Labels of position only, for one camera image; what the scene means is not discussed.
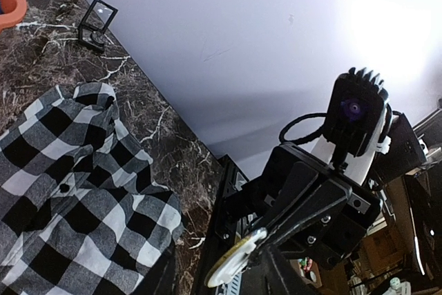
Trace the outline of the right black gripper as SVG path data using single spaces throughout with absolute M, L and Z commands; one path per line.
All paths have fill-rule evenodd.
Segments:
M 252 262 L 275 245 L 289 259 L 308 256 L 333 269 L 354 251 L 382 209 L 370 191 L 294 144 L 274 148 L 262 175 L 242 189 L 245 206 L 260 216 L 252 228 L 267 231 Z

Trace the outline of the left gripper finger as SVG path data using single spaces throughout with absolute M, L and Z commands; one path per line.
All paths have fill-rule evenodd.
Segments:
M 274 245 L 266 245 L 242 274 L 241 294 L 311 294 Z

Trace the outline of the yellow round brooch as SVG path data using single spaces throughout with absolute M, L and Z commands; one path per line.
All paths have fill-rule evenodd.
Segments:
M 247 267 L 250 255 L 266 237 L 267 229 L 261 227 L 239 240 L 212 266 L 204 284 L 208 288 L 229 284 Z

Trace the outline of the black white plaid shirt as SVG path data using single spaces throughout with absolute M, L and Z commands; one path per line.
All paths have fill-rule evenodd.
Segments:
M 29 105 L 1 136 L 1 293 L 153 292 L 182 212 L 151 164 L 108 84 Z

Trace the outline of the small black brooch box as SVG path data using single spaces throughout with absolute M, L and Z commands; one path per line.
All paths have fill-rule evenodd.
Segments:
M 117 12 L 117 8 L 102 0 L 93 0 L 77 29 L 79 44 L 89 50 L 103 53 L 106 44 L 106 31 Z

